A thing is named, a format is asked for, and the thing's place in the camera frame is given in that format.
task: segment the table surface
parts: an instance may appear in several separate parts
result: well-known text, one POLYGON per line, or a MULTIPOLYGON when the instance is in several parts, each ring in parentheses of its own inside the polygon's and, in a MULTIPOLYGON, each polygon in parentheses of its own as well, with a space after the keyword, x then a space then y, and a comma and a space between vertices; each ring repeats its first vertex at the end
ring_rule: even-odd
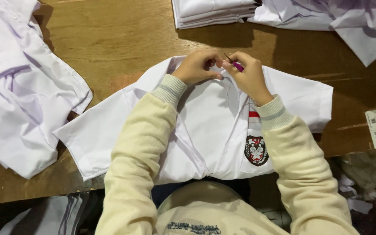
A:
MULTIPOLYGON (((50 49, 85 78, 94 94, 90 107, 160 61, 208 47, 244 51, 263 65, 333 86, 327 138, 338 138, 337 130, 352 127, 355 118, 366 125, 359 114, 376 107, 368 98, 376 94, 376 61, 365 68, 334 32, 252 23, 175 30, 171 0, 46 0, 34 16, 50 49)), ((322 148, 328 152, 335 145, 322 148)), ((83 182, 67 149, 61 143, 58 149, 59 160, 30 180, 0 165, 0 203, 104 187, 102 176, 83 182)))

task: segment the shirt sleeve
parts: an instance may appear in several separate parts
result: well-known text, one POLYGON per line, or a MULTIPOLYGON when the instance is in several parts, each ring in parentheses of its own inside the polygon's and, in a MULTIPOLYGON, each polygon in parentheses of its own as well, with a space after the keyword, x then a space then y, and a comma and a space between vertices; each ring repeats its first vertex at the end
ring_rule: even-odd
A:
POLYGON ((156 206, 150 199, 176 123, 176 104, 186 86, 167 74, 161 85, 143 96, 128 116, 111 153, 104 179, 104 211, 96 234, 152 234, 156 206))
POLYGON ((291 234, 358 234, 345 198, 337 193, 337 180, 304 121, 291 115, 279 96, 256 109, 279 174, 281 199, 292 218, 291 234))

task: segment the fabric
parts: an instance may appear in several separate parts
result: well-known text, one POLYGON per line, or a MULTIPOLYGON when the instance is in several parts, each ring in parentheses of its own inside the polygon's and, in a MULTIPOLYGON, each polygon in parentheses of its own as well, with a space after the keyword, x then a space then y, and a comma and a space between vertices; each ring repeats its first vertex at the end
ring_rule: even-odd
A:
MULTIPOLYGON (((172 57, 151 67, 136 83, 54 131, 69 149, 84 180, 107 172, 117 133, 130 111, 146 93, 160 87, 161 82, 166 84, 171 78, 166 74, 171 74, 184 58, 172 57)), ((253 102, 224 69, 212 70, 224 79, 190 85, 182 96, 176 128, 161 156, 155 184, 205 176, 243 179, 273 172, 271 160, 262 149, 259 118, 258 123, 249 124, 253 102)), ((300 115, 311 131, 320 133, 331 119, 333 88, 269 67, 263 66, 263 70, 269 91, 282 95, 285 106, 300 115)))
POLYGON ((0 0, 0 163, 27 179, 57 160, 52 132, 92 99, 83 78, 43 42, 32 16, 39 6, 0 0))
MULTIPOLYGON (((291 234, 325 234, 328 229, 329 234, 357 235, 346 200, 337 193, 337 181, 304 121, 289 114, 280 96, 257 111, 279 114, 261 116, 267 130, 262 132, 279 174, 282 202, 292 217, 291 234)), ((214 182, 188 184, 156 210, 149 192, 177 115, 171 104, 150 93, 134 107, 111 154, 104 211, 95 234, 287 235, 231 189, 214 182)))
POLYGON ((242 18, 253 16, 255 3, 254 0, 172 0, 175 28, 243 23, 242 18))
POLYGON ((51 196, 8 222, 0 235, 75 235, 89 192, 51 196))
POLYGON ((376 59, 376 0, 263 0, 249 22, 334 30, 365 66, 376 59))

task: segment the embroidered logo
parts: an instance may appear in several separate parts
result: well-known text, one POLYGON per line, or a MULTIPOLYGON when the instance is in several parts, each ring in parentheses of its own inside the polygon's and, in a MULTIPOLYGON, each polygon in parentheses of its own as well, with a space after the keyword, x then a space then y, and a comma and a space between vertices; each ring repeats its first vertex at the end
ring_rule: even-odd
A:
POLYGON ((248 136, 246 138, 246 146, 244 147, 244 155, 255 166, 262 166, 268 161, 268 153, 262 136, 248 136))

